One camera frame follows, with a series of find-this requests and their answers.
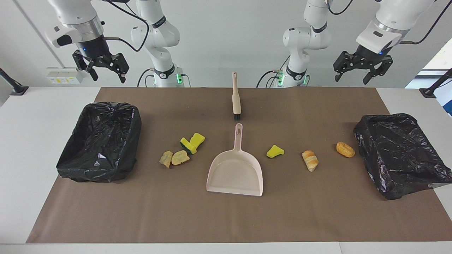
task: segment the black plastic bag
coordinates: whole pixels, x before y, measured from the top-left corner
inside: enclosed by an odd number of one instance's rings
[[[398,199],[452,183],[450,168],[444,165],[414,117],[363,116],[354,133],[369,176],[385,198]]]
[[[135,164],[141,118],[128,103],[85,106],[57,163],[63,178],[76,182],[124,179]]]

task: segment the yellow sponge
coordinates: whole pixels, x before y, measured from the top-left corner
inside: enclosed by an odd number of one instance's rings
[[[197,149],[199,145],[204,142],[204,140],[206,140],[206,138],[203,135],[195,133],[193,134],[193,137],[190,138],[190,144],[192,144]]]
[[[283,149],[279,148],[277,145],[273,145],[272,148],[270,148],[270,150],[267,152],[267,157],[273,158],[275,156],[283,155],[283,154],[284,154]]]
[[[192,145],[187,139],[184,137],[180,140],[180,145],[191,155],[196,153],[196,147]]]

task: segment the pink dustpan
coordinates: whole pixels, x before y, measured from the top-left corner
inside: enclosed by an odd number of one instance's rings
[[[262,196],[264,182],[257,159],[242,150],[243,126],[235,126],[234,149],[222,152],[212,162],[207,191]]]

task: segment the white robotic arm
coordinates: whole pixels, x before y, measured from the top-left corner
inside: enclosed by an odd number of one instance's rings
[[[111,0],[128,2],[129,0]],[[103,22],[91,4],[91,0],[48,0],[55,9],[60,25],[45,32],[49,42],[55,47],[75,43],[78,47],[72,56],[77,68],[98,79],[94,66],[108,68],[118,74],[122,83],[129,70],[121,53],[112,55],[104,37]]]
[[[149,35],[145,42],[146,50],[154,64],[154,80],[157,87],[184,86],[178,68],[171,59],[171,54],[165,47],[179,44],[179,30],[166,17],[159,0],[136,0],[139,15],[147,20],[150,26]],[[131,37],[135,44],[141,43],[147,32],[147,26],[134,27]]]
[[[298,86],[303,80],[309,63],[306,49],[324,49],[331,43],[327,29],[328,8],[325,0],[308,0],[304,19],[310,27],[290,28],[283,36],[284,45],[290,51],[289,63],[283,67],[283,74],[276,87]]]
[[[393,60],[388,52],[398,45],[414,27],[417,19],[434,0],[375,0],[380,9],[366,29],[358,36],[359,46],[354,54],[344,51],[333,64],[338,72],[336,81],[342,74],[353,69],[369,69],[363,83],[367,84],[375,76],[383,76]]]

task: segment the white table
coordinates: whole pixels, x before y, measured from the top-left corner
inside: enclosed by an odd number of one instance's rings
[[[99,88],[31,87],[0,108],[0,253],[450,253],[452,242],[24,245],[57,177],[56,162],[81,109]],[[408,113],[452,166],[452,118],[418,90],[378,89],[390,113]],[[452,218],[452,184],[435,189]]]

